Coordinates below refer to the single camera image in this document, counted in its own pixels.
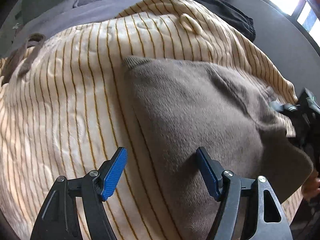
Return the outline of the person's right hand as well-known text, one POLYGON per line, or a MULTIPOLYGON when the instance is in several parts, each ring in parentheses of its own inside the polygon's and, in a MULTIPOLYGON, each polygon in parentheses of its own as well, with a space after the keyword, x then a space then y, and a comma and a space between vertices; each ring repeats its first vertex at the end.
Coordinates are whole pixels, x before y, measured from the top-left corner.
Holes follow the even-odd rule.
POLYGON ((302 195, 306 201, 310 201, 312 198, 315 198, 319 195, 319 178, 318 172, 313 170, 312 174, 308 177, 308 179, 302 185, 302 195))

